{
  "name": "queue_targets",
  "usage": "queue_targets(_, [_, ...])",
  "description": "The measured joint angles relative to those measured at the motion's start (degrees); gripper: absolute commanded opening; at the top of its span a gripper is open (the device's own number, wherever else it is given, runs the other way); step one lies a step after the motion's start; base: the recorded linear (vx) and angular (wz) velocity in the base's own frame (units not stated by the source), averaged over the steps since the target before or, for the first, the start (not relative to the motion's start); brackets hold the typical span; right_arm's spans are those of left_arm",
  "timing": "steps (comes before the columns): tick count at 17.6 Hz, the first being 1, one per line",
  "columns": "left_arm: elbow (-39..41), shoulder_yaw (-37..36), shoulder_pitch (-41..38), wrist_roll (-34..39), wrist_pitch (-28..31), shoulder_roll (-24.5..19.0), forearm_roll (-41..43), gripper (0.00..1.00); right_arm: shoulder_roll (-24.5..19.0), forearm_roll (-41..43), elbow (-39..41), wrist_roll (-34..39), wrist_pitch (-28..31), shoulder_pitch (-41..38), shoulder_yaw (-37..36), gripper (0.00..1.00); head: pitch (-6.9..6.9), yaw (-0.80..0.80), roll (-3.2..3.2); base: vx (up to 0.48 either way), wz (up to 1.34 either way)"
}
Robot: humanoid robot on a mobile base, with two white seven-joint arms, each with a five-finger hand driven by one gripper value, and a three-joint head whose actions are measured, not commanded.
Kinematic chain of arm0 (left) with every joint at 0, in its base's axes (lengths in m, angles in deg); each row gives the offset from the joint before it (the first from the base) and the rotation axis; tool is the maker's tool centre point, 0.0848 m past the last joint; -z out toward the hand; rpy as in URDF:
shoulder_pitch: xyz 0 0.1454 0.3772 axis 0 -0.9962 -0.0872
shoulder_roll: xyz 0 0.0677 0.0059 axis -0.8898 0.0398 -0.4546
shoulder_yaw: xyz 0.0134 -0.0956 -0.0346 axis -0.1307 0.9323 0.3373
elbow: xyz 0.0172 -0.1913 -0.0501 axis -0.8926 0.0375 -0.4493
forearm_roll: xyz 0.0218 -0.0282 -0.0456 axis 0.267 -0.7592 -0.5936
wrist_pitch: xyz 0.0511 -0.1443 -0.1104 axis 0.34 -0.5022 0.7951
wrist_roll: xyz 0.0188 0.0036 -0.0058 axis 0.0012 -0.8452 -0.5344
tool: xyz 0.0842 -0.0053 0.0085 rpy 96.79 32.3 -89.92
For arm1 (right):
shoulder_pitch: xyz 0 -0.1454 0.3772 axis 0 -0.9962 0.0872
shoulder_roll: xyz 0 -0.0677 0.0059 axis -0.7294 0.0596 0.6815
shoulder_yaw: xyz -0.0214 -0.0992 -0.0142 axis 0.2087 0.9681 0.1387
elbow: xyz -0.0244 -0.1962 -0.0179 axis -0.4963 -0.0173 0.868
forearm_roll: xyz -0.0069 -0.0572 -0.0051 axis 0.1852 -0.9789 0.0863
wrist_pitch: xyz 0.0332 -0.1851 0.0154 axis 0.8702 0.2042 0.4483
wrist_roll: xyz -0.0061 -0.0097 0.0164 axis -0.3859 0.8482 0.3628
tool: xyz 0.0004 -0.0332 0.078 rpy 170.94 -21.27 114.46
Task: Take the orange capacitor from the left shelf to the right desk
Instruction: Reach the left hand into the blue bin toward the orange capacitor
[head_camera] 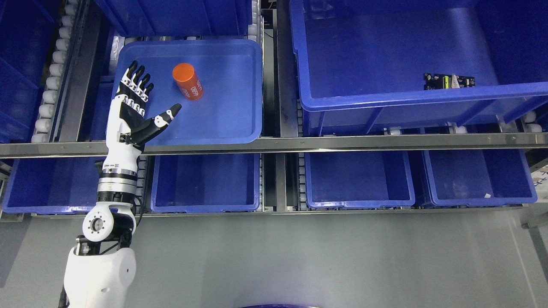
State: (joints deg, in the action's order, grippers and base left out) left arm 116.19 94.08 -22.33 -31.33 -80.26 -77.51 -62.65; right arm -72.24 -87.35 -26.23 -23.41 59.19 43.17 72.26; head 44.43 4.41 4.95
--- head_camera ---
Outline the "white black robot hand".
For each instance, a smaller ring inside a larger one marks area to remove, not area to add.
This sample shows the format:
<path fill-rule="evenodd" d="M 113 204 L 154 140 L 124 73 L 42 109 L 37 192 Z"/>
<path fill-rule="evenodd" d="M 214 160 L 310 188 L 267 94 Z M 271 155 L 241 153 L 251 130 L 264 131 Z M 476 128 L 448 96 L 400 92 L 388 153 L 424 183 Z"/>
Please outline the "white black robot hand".
<path fill-rule="evenodd" d="M 106 128 L 108 153 L 103 170 L 125 169 L 135 172 L 137 159 L 145 145 L 167 129 L 182 109 L 176 103 L 151 118 L 146 106 L 154 88 L 145 66 L 133 61 L 123 72 L 111 100 Z"/>

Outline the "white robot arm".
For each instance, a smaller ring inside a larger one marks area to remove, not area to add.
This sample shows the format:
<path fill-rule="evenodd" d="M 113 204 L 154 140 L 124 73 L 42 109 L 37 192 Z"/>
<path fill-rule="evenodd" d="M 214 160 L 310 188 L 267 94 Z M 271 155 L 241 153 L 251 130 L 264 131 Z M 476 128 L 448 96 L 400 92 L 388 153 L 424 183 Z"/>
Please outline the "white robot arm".
<path fill-rule="evenodd" d="M 138 160 L 104 160 L 98 170 L 96 204 L 68 253 L 60 308 L 123 308 L 136 275 L 131 249 Z"/>

